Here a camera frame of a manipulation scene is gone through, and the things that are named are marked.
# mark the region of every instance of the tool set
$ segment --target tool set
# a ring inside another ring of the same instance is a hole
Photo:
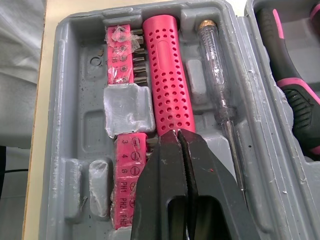
[[[39,239],[320,239],[319,19],[175,0],[63,20]]]

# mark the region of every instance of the gray foam insert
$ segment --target gray foam insert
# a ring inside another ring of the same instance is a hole
[[[160,14],[173,15],[180,25],[179,44],[193,99],[196,131],[234,174],[228,141],[214,120],[205,79],[197,72],[202,68],[197,26],[205,19],[214,20],[219,26],[232,101],[237,110],[235,127],[246,171],[249,210],[263,239],[282,239],[283,236],[286,239],[290,236],[288,225],[295,219],[285,214],[291,209],[292,201],[279,195],[285,194],[282,192],[290,188],[290,182],[273,179],[281,179],[279,160],[289,153],[281,142],[284,136],[280,134],[276,110],[270,102],[270,88],[262,81],[262,66],[247,53],[254,50],[250,44],[245,45],[231,6],[221,0],[179,0],[99,10],[74,14],[59,23],[52,66],[40,239],[130,239],[130,229],[113,230],[108,214],[101,218],[97,217],[99,214],[93,216],[91,201],[87,200],[90,164],[103,160],[112,169],[115,161],[113,139],[104,130],[103,96],[108,82],[105,27],[131,24],[133,29],[141,28],[144,20]],[[80,185],[74,185],[80,198],[72,192],[65,194],[69,187],[67,181],[75,180],[69,172],[75,166],[65,164],[70,159],[76,159],[82,166]],[[113,174],[105,177],[107,183],[102,183],[107,188],[105,206],[109,206]],[[65,211],[65,204],[70,204],[68,201],[72,199],[75,209]]]

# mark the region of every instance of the voltage tester screwdriver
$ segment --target voltage tester screwdriver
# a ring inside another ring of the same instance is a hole
[[[320,155],[320,98],[301,78],[289,56],[277,10],[263,8],[256,19],[274,80],[293,110],[292,132],[303,149]]]
[[[236,181],[246,201],[244,171],[236,146],[234,127],[236,110],[231,105],[227,68],[221,50],[218,28],[213,21],[205,20],[198,27],[198,35],[206,70],[206,82],[212,92],[214,119],[221,125],[223,135],[229,141]]]

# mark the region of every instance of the perforated pink handle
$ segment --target perforated pink handle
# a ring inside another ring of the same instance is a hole
[[[176,19],[170,15],[153,16],[143,23],[143,32],[149,54],[158,135],[178,129],[195,132]]]

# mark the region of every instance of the gray plastic tray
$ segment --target gray plastic tray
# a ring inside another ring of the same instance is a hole
[[[242,32],[247,32],[253,45],[253,56],[261,62],[258,71],[272,100],[275,123],[280,127],[278,141],[283,151],[278,152],[279,162],[272,161],[270,173],[273,172],[278,188],[271,199],[273,204],[281,206],[274,213],[277,216],[273,222],[277,226],[274,234],[281,239],[320,239],[320,162],[304,156],[292,134],[293,113],[272,77],[255,13],[264,7],[277,9],[289,55],[302,78],[320,96],[320,39],[309,18],[314,3],[314,0],[250,0],[245,8],[247,17],[239,19]]]
[[[130,239],[130,227],[115,231],[110,219],[115,159],[113,139],[104,130],[103,97],[108,82],[105,27],[130,24],[132,29],[138,29],[147,18],[161,14],[179,19],[179,44],[196,131],[234,175],[229,143],[212,113],[196,34],[202,20],[212,19],[218,24],[237,109],[235,127],[246,172],[249,211],[261,239],[319,239],[316,226],[320,226],[317,224],[320,196],[319,191],[312,195],[310,187],[316,187],[319,180],[311,170],[314,166],[309,167],[316,163],[303,161],[290,132],[291,110],[272,82],[252,3],[247,9],[249,18],[237,19],[224,1],[181,0],[78,13],[59,23],[52,66],[39,239]],[[102,174],[100,184],[99,178],[89,181],[94,166],[99,166],[97,170]],[[299,175],[303,172],[310,177]],[[92,198],[93,191],[102,193],[102,198]],[[97,211],[97,201],[101,199],[105,199],[106,208]]]

